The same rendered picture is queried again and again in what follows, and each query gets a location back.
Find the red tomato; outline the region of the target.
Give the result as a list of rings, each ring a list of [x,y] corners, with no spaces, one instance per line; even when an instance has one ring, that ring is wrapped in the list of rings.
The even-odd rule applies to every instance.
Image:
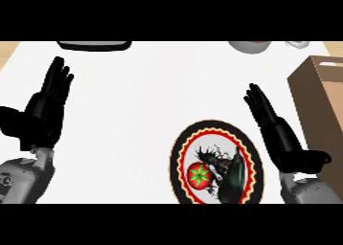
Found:
[[[203,190],[211,186],[212,183],[212,171],[206,164],[196,162],[190,165],[188,168],[188,183],[190,186]]]

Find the grey round bowl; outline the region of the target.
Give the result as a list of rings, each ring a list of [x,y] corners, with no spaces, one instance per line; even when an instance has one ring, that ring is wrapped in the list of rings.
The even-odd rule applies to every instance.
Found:
[[[233,48],[245,54],[259,54],[262,53],[270,45],[270,41],[230,41]]]

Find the brown cardboard box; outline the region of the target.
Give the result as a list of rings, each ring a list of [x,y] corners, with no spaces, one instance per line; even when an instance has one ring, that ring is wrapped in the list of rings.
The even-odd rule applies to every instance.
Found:
[[[318,176],[343,201],[343,57],[309,56],[289,83],[307,144],[332,156]]]

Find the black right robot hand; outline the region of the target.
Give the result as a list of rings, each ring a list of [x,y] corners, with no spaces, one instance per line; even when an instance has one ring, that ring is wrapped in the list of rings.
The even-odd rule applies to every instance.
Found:
[[[261,87],[253,83],[245,100],[250,106],[270,157],[277,168],[284,173],[320,173],[324,166],[332,163],[332,157],[324,151],[302,148],[287,120],[277,115],[270,99]]]

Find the white small cup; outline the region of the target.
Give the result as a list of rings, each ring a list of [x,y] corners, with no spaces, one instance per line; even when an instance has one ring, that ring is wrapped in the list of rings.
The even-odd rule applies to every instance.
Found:
[[[309,46],[311,41],[287,41],[287,44],[296,49],[305,49]]]

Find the black rimmed patterned plate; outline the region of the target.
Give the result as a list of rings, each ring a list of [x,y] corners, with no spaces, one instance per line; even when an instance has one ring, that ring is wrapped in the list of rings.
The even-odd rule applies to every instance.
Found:
[[[211,186],[188,183],[196,162],[212,171]],[[171,154],[171,182],[183,204],[258,204],[264,193],[264,167],[246,133],[222,121],[202,121],[181,133]]]

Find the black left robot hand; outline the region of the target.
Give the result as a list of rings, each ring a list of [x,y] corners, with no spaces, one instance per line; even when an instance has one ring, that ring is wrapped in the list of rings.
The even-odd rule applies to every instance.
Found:
[[[20,139],[20,150],[54,148],[63,130],[65,105],[75,75],[57,56],[47,73],[42,90],[32,96],[23,111],[0,106],[0,131]]]

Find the black flat tray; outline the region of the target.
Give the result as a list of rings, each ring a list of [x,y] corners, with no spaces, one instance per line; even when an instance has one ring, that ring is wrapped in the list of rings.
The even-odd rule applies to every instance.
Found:
[[[59,41],[57,44],[66,50],[88,52],[112,52],[125,51],[131,45],[131,41]]]

